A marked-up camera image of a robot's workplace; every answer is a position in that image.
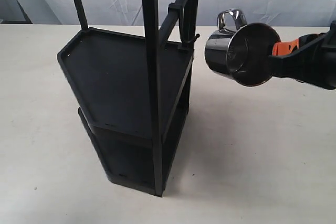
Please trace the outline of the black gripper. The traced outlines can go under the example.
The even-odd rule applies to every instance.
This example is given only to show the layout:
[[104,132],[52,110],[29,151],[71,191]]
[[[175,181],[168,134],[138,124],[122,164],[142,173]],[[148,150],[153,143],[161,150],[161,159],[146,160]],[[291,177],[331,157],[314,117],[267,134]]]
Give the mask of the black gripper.
[[268,57],[272,74],[319,88],[335,89],[335,21],[315,40],[277,42]]

